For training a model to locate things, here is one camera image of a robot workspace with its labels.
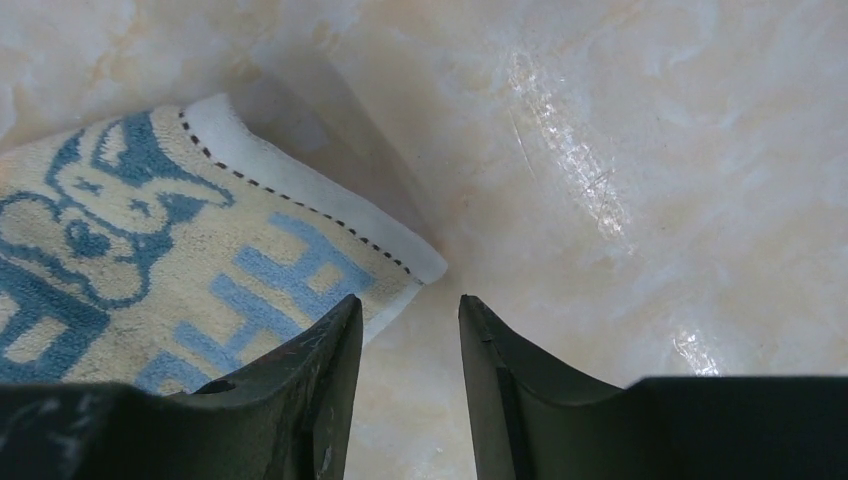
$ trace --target towel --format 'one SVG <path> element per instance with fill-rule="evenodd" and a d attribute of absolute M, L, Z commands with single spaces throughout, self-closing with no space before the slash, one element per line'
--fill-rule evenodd
<path fill-rule="evenodd" d="M 226 95 L 102 121 L 0 157 L 0 381 L 194 391 L 350 293 L 368 341 L 446 268 Z"/>

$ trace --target beige marble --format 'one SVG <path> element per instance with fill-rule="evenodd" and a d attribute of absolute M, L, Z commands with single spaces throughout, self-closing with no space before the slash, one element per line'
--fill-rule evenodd
<path fill-rule="evenodd" d="M 0 0 L 0 150 L 230 90 L 451 264 L 348 477 L 473 478 L 462 292 L 591 374 L 848 370 L 848 3 Z"/>

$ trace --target glossy surface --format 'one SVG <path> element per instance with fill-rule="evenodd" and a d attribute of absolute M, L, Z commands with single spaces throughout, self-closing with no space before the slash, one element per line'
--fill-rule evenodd
<path fill-rule="evenodd" d="M 0 150 L 227 89 L 430 240 L 350 478 L 472 478 L 460 293 L 618 385 L 846 371 L 848 3 L 233 5 L 0 0 Z"/>

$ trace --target scratch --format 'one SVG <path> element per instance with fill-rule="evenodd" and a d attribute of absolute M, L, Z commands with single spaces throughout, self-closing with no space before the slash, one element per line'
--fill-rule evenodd
<path fill-rule="evenodd" d="M 676 338 L 672 339 L 672 344 L 677 353 L 680 354 L 689 367 L 697 376 L 719 376 L 718 364 L 710 355 L 707 346 L 701 340 L 701 332 L 681 331 Z"/>
<path fill-rule="evenodd" d="M 509 119 L 512 120 L 512 128 L 515 130 L 515 138 L 518 139 L 518 145 L 521 147 L 521 152 L 524 153 L 524 163 L 527 164 L 527 169 L 530 170 L 530 175 L 533 177 L 533 180 L 539 181 L 536 178 L 536 172 L 533 170 L 533 165 L 530 164 L 530 157 L 527 155 L 527 149 L 524 148 L 524 141 L 521 139 L 521 133 L 518 131 L 518 124 L 515 122 L 515 115 L 512 114 L 512 107 L 507 107 L 507 111 L 509 112 Z"/>
<path fill-rule="evenodd" d="M 598 209 L 597 214 L 595 215 L 595 219 L 597 220 L 597 222 L 595 222 L 595 228 L 597 230 L 601 231 L 601 232 L 604 231 L 601 228 L 601 225 L 606 226 L 607 216 L 604 214 L 604 211 L 607 210 L 608 208 L 609 208 L 609 203 L 607 201 L 607 189 L 605 188 L 603 196 L 601 197 L 601 206 Z"/>
<path fill-rule="evenodd" d="M 589 185 L 587 185 L 587 186 L 586 186 L 586 188 L 584 188 L 584 189 L 583 189 L 583 191 L 582 191 L 582 192 L 580 192 L 580 195 L 581 195 L 581 196 L 586 195 L 586 193 L 587 193 L 589 190 L 594 190 L 594 189 L 595 189 L 595 187 L 597 187 L 598 185 L 600 185 L 600 183 L 601 183 L 601 182 L 603 182 L 603 181 L 605 181 L 605 180 L 606 180 L 606 179 L 607 179 L 610 175 L 612 175 L 612 169 L 611 169 L 611 168 L 608 168 L 608 169 L 604 170 L 604 172 L 603 172 L 603 173 L 601 173 L 600 175 L 598 175 L 597 177 L 595 177 L 595 179 L 594 179 L 594 180 L 592 180 L 592 181 L 589 183 Z M 606 189 L 604 189 L 604 198 L 606 198 Z"/>

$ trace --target dashed stitching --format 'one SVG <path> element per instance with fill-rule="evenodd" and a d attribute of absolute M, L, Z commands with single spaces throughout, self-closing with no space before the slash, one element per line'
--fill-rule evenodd
<path fill-rule="evenodd" d="M 191 132 L 191 126 L 188 124 L 188 122 L 187 122 L 187 121 L 185 121 L 185 120 L 184 120 L 184 119 L 185 119 L 185 112 L 184 112 L 184 111 L 180 111 L 180 113 L 179 113 L 179 117 L 180 117 L 180 119 L 183 119 L 183 122 L 182 122 L 183 130 L 185 130 L 186 132 L 189 132 L 189 133 L 190 133 L 190 132 Z M 202 146 L 202 145 L 200 144 L 200 139 L 199 139 L 199 138 L 197 138 L 197 135 L 194 135 L 194 134 L 192 133 L 192 134 L 191 134 L 191 136 L 190 136 L 189 138 L 191 138 L 192 143 L 194 143 L 194 144 L 195 144 L 195 145 L 197 145 L 198 147 L 202 147 L 201 151 L 203 152 L 203 154 L 204 154 L 204 155 L 206 155 L 206 158 L 208 158 L 208 159 L 210 159 L 210 160 L 212 159 L 212 152 L 210 152 L 208 148 L 206 148 L 205 146 Z M 229 167 L 226 163 L 223 163 L 223 162 L 215 162 L 215 163 L 214 163 L 214 165 L 215 165 L 216 167 L 220 168 L 221 170 L 225 170 L 225 171 L 228 171 L 228 172 L 232 173 L 235 177 L 237 177 L 237 178 L 239 178 L 239 179 L 244 179 L 244 178 L 245 178 L 243 173 L 241 173 L 241 172 L 239 172 L 239 171 L 237 171 L 237 170 L 233 170 L 233 169 L 231 169 L 231 168 L 230 168 L 230 167 Z M 274 195 L 277 195 L 278 197 L 282 198 L 283 200 L 291 200 L 291 197 L 289 197 L 288 195 L 282 194 L 282 193 L 278 194 L 278 193 L 277 193 L 277 192 L 276 192 L 273 188 L 270 188 L 270 187 L 262 187 L 261 185 L 259 185 L 259 182 L 257 182 L 256 180 L 253 180 L 252 178 L 248 178 L 248 179 L 247 179 L 247 184 L 248 184 L 248 185 L 250 185 L 250 186 L 253 186 L 253 187 L 260 187 L 260 188 L 262 188 L 262 190 L 264 190 L 264 191 L 266 191 L 266 192 L 268 192 L 268 193 L 273 193 Z M 297 205 L 297 206 L 299 206 L 299 207 L 306 208 L 306 209 L 308 209 L 310 212 L 320 213 L 321 215 L 323 215 L 323 216 L 324 216 L 324 218 L 326 218 L 326 219 L 328 219 L 328 220 L 333 220 L 333 221 L 336 223 L 336 225 L 338 225 L 338 226 L 340 226 L 340 227 L 342 227 L 342 228 L 345 228 L 345 223 L 344 223 L 343 221 L 341 221 L 341 220 L 336 220 L 336 219 L 334 219 L 332 215 L 327 215 L 326 213 L 319 212 L 318 210 L 316 210 L 316 209 L 314 209 L 314 208 L 312 208 L 312 207 L 308 207 L 308 206 L 304 205 L 302 202 L 294 202 L 294 204 L 295 204 L 295 205 Z M 383 251 L 383 249 L 381 249 L 381 248 L 380 248 L 377 244 L 375 244 L 375 243 L 371 243 L 371 241 L 370 241 L 367 237 L 357 237 L 357 235 L 356 235 L 356 230 L 354 230 L 354 229 L 352 229 L 352 228 L 347 228 L 347 231 L 348 231 L 348 233 L 350 233 L 351 235 L 353 235 L 353 236 L 354 236 L 354 238 L 358 238 L 360 242 L 362 242 L 362 243 L 364 243 L 364 244 L 366 244 L 366 245 L 370 244 L 370 245 L 371 245 L 371 248 L 373 248 L 374 250 L 376 250 L 376 251 L 378 251 L 378 252 L 381 252 L 381 251 L 382 251 L 382 252 L 383 252 L 383 256 L 384 256 L 384 257 L 386 257 L 386 258 L 388 258 L 388 259 L 392 259 L 392 258 L 393 258 L 391 253 L 386 252 L 386 251 Z M 403 271 L 404 271 L 404 272 L 406 272 L 408 275 L 412 275 L 412 272 L 409 270 L 409 267 L 405 266 L 405 265 L 403 264 L 403 262 L 402 262 L 402 261 L 400 261 L 399 259 L 396 259 L 396 258 L 395 258 L 395 259 L 394 259 L 394 264 L 395 264 L 395 265 L 397 265 L 397 266 L 399 266 L 399 267 L 401 267 L 401 268 L 403 268 Z"/>

